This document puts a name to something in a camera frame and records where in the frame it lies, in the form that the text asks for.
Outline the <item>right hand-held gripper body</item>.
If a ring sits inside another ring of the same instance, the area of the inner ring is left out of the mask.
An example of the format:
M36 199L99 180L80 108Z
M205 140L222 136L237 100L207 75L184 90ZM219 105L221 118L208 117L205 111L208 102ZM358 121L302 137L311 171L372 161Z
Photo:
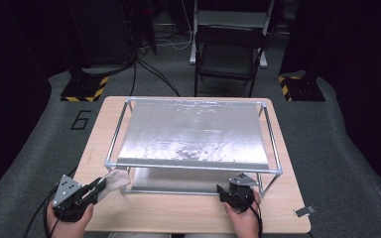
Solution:
M227 205L226 210L233 213L243 213L250 209L257 212L257 204L254 190L251 188L256 181L246 174L238 175L229 180L228 190L223 192L223 203Z

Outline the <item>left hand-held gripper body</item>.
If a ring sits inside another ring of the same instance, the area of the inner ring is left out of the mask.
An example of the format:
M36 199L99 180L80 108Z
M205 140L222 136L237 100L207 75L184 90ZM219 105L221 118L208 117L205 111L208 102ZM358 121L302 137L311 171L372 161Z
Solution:
M62 176L53 201L54 213L59 220L78 221L91 202L88 184L83 186L66 175Z

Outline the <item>two-tier metal frame rack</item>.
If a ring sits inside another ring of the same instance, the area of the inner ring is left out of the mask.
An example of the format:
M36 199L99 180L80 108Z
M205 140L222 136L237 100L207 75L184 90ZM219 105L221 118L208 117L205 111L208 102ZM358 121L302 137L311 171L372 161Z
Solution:
M127 98L104 166L126 170L124 190L139 193L266 192L283 173L267 102L214 97Z

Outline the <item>person's right hand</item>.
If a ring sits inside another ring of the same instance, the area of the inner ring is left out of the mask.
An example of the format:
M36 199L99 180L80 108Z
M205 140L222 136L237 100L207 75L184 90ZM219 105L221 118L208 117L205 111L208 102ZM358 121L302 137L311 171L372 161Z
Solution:
M242 213L236 213L228 203L223 203L225 212L231 220L238 238L260 238L262 236L259 225L261 199L257 191L253 191L253 195L254 201L251 207Z

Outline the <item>person's left hand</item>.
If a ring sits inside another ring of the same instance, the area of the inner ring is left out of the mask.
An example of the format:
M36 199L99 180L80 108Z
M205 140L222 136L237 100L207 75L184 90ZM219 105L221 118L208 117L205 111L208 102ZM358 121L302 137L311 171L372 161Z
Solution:
M51 233L51 238L83 238L85 228L93 215L93 204L89 204L82 217L76 222L59 221L54 213L51 204L47 207L47 226Z

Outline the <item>grey tape strip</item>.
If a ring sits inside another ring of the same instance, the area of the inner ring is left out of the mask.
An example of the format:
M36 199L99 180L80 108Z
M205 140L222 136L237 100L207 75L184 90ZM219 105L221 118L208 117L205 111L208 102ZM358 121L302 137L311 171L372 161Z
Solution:
M300 208L294 211L297 217L310 216L311 214L315 212L316 210L313 206L305 206L303 208Z

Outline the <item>black stand base striped edge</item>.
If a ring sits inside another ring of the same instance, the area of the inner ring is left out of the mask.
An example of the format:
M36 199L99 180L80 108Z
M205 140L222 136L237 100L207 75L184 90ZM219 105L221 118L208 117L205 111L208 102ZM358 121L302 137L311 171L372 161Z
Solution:
M104 74L70 71L70 79L61 93L61 101L97 101L108 81Z
M280 75L278 80L287 101L325 101L315 80L291 75Z

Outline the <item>black curtain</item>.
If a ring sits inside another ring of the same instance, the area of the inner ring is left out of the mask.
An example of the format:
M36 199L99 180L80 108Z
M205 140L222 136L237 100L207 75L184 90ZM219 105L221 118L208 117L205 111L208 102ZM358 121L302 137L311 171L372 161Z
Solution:
M329 83L345 130L381 178L381 0L301 0L281 73Z
M49 78L84 63L66 0L0 0L0 179L36 127Z

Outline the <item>black folding chair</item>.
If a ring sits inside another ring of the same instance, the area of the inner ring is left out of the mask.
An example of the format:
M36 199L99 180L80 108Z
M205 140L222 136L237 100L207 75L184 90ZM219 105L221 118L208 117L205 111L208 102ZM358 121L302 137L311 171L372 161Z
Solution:
M261 55L267 39L258 29L208 25L194 36L195 63L193 95L204 77L241 80L250 83L252 96Z
M261 29L262 33L267 35L275 1L266 0L267 10L264 12L242 12L200 10L199 0L194 0L192 36L195 37L199 26L207 25L256 28Z

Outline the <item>black equipment cabinet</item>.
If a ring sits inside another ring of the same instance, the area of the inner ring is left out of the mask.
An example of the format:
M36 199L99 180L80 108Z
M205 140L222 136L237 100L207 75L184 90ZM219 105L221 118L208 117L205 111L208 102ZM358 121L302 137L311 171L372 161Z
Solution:
M91 66L133 60L118 0L67 0L87 61Z

